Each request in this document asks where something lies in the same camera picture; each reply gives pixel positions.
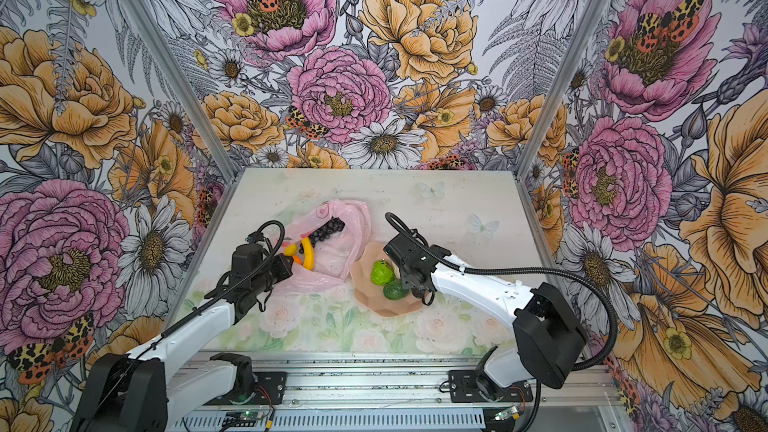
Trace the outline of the dark green avocado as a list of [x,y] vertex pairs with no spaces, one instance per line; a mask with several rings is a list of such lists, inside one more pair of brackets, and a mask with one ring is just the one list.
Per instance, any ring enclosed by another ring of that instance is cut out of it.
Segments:
[[400,279],[395,279],[383,286],[383,295],[387,300],[398,301],[409,295]]

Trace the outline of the bright green lime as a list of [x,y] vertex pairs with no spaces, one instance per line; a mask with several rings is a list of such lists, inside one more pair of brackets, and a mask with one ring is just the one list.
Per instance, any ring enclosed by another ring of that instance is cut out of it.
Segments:
[[377,260],[374,262],[370,280],[374,285],[384,287],[396,279],[396,274],[393,267],[385,260]]

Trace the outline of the pink scalloped plate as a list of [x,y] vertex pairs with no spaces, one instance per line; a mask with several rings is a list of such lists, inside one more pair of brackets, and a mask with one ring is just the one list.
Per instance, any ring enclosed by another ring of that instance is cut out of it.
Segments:
[[384,243],[369,242],[352,265],[354,298],[360,306],[384,318],[419,311],[423,304],[403,288],[398,267],[384,252]]

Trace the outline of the pink plastic bag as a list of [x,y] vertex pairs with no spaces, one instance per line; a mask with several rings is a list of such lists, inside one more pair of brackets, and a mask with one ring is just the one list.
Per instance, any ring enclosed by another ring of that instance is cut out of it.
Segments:
[[[306,265],[300,252],[302,240],[334,219],[344,228],[331,232],[328,237],[311,241],[313,261]],[[279,250],[292,251],[292,275],[276,286],[281,294],[313,294],[344,284],[350,269],[362,255],[372,236],[369,207],[358,200],[333,199],[322,203],[309,213],[298,217],[285,227],[284,240]]]

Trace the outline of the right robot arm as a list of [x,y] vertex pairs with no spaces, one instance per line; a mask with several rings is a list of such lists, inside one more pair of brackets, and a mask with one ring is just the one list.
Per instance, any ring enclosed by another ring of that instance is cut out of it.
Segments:
[[400,233],[383,247],[399,269],[404,288],[424,300],[436,292],[458,298],[513,333],[515,345],[491,347],[475,368],[475,384],[488,401],[524,381],[564,386],[586,346],[587,335],[559,289],[531,288],[486,270],[476,273],[449,250],[425,246]]

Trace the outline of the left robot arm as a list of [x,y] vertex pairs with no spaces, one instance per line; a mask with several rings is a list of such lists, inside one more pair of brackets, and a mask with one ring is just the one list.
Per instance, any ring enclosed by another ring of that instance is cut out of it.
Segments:
[[71,430],[164,431],[214,399],[250,398],[256,381],[245,355],[218,353],[192,372],[181,370],[252,309],[264,311],[274,287],[291,277],[293,264],[264,237],[238,246],[205,303],[147,343],[96,361]]

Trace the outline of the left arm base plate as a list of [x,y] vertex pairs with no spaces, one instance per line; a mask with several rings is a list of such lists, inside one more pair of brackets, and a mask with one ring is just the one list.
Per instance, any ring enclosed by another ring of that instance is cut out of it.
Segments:
[[253,378],[233,392],[215,397],[206,406],[281,405],[286,392],[288,374],[281,371],[254,372]]

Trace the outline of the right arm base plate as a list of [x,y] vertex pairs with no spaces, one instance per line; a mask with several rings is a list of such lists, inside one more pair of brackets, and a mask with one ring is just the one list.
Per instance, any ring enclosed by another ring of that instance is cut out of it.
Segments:
[[450,395],[452,403],[529,403],[533,389],[526,381],[502,388],[475,370],[449,370],[441,389]]

